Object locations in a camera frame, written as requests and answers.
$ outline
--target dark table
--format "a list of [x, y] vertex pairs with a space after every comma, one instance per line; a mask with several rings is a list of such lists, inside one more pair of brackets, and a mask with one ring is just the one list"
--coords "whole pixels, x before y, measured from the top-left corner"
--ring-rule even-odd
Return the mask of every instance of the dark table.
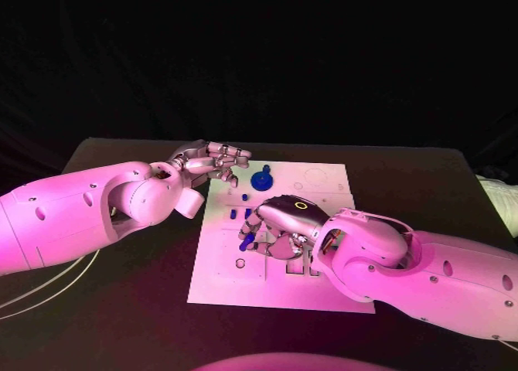
[[[65, 172], [166, 160], [181, 144], [90, 139]], [[344, 163], [358, 209], [518, 253], [459, 151], [231, 144], [256, 160]], [[198, 190], [207, 195], [208, 184]], [[500, 342], [459, 335], [380, 302], [377, 315], [188, 304], [202, 221], [204, 207], [194, 220], [173, 213], [101, 251], [56, 299], [0, 321], [0, 369], [192, 369], [259, 352], [338, 355], [397, 369], [518, 369], [518, 353]], [[65, 287], [82, 264], [0, 315]], [[0, 277], [0, 303], [67, 265]]]

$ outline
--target robotic hand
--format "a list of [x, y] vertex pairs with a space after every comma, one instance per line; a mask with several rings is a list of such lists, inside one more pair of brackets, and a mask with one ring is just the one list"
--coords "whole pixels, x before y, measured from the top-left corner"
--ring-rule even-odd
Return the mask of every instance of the robotic hand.
[[[274, 243], [251, 243], [263, 222]], [[257, 207], [240, 238], [248, 252], [276, 259], [312, 249], [312, 269], [354, 300], [384, 301], [455, 332], [518, 342], [518, 255], [352, 209], [328, 216], [298, 196]]]
[[0, 197], [0, 276], [65, 263], [162, 223], [194, 218], [208, 178], [237, 187], [251, 152], [214, 142], [182, 146], [166, 162], [126, 162], [32, 182]]

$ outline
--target blue shape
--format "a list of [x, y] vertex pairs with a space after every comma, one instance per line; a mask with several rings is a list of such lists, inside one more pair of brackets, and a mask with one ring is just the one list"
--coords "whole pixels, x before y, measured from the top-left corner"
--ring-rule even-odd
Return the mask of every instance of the blue shape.
[[253, 233], [250, 233], [247, 236], [246, 236], [246, 239], [244, 239], [244, 242], [241, 243], [240, 245], [240, 251], [246, 251], [247, 250], [247, 245], [256, 240], [256, 235]]
[[273, 176], [270, 165], [264, 165], [261, 172], [256, 172], [251, 177], [251, 185], [257, 191], [267, 191], [273, 187]]

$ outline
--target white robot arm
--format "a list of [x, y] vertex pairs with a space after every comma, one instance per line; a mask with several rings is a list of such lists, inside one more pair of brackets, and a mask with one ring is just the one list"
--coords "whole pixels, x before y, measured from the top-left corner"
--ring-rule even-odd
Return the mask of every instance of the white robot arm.
[[[274, 243], [253, 242], [261, 222]], [[312, 269], [354, 300], [384, 301], [455, 332], [518, 342], [517, 254], [352, 209], [329, 216], [298, 196], [257, 207], [240, 237], [241, 250], [285, 260], [309, 246]]]
[[237, 187], [251, 152], [204, 140], [166, 162], [126, 162], [38, 180], [0, 197], [0, 276], [65, 263], [159, 224], [194, 218], [208, 178]]

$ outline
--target black curtain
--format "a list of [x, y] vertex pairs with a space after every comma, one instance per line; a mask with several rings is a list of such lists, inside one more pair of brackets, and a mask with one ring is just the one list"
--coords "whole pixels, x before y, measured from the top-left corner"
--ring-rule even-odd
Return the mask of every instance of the black curtain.
[[59, 174], [88, 137], [440, 146], [518, 182], [518, 43], [484, 22], [425, 22], [0, 4], [0, 195]]

